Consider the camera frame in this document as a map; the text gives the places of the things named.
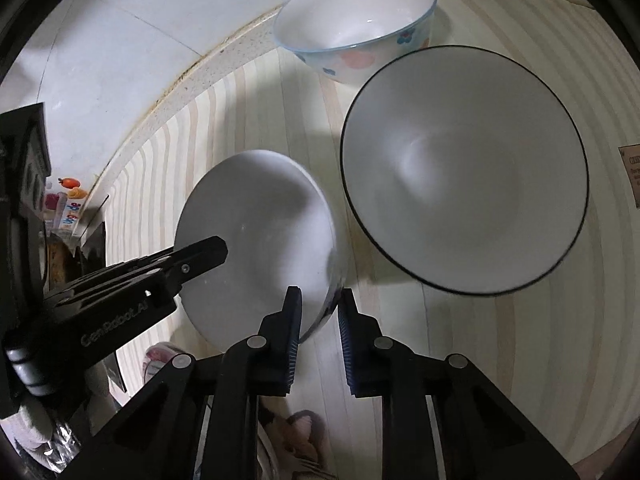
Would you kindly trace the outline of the white bowl floral outside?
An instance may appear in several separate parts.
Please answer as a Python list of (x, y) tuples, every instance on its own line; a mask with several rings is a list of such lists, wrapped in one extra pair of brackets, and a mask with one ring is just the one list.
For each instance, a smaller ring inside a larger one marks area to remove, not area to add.
[(257, 333), (289, 287), (302, 292), (301, 340), (329, 318), (346, 278), (343, 227), (319, 185), (288, 156), (233, 155), (198, 181), (177, 224), (181, 249), (218, 236), (224, 264), (186, 282), (186, 316), (215, 349)]

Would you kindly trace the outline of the white bowl dark rim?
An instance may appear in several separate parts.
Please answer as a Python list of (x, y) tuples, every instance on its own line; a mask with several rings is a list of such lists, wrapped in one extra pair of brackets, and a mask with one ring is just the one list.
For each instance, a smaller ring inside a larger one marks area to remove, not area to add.
[(350, 208), (412, 278), (462, 296), (535, 284), (584, 225), (589, 168), (566, 106), (531, 70), (469, 46), (390, 62), (341, 136)]

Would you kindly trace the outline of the striped table mat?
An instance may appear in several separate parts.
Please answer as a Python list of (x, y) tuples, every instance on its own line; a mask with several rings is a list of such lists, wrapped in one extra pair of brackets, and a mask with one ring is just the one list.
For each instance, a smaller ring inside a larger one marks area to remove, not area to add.
[(584, 141), (590, 201), (559, 267), (497, 298), (432, 289), (389, 263), (345, 198), (340, 133), (355, 90), (274, 49), (202, 92), (131, 157), (104, 208), (108, 263), (172, 244), (209, 168), (247, 148), (290, 156), (322, 187), (346, 238), (347, 283), (414, 351), (468, 356), (570, 462), (639, 415), (639, 211), (620, 149), (639, 140), (639, 71), (604, 19), (564, 0), (438, 0), (436, 44), (513, 58), (562, 100)]

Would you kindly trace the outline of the white bowl colourful hearts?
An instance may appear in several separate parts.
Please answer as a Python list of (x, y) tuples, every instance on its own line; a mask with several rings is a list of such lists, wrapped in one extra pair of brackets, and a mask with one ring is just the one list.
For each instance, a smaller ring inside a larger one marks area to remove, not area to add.
[(273, 26), (277, 45), (341, 84), (358, 86), (431, 41), (437, 0), (290, 0)]

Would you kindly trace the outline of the brown label sticker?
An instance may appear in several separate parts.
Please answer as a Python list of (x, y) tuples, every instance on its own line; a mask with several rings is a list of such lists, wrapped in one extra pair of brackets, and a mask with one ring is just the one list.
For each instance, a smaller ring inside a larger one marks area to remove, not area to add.
[(634, 203), (640, 208), (640, 144), (621, 146), (618, 151), (634, 196)]

